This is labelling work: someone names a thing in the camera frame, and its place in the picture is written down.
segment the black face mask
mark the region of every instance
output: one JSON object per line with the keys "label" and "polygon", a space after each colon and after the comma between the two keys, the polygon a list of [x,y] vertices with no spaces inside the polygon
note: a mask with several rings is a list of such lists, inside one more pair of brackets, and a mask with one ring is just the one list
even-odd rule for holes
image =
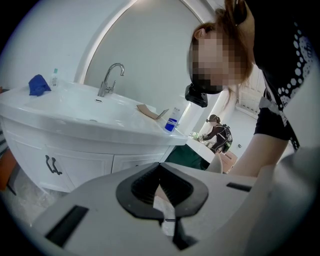
{"label": "black face mask", "polygon": [[191,84],[185,88],[185,99],[189,102],[195,103],[202,108],[208,106],[207,94],[219,94],[223,91],[223,87],[212,86],[210,80],[201,79],[199,75],[192,75],[190,73]]}

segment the white sink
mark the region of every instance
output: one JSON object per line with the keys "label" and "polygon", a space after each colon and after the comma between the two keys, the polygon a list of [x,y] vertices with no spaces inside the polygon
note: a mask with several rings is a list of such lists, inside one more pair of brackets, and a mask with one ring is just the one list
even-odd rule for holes
{"label": "white sink", "polygon": [[29,96],[29,87],[0,95],[0,115],[16,122],[77,138],[144,145],[184,145],[187,137],[167,133],[165,120],[141,113],[135,100],[95,87],[60,81],[56,89]]}

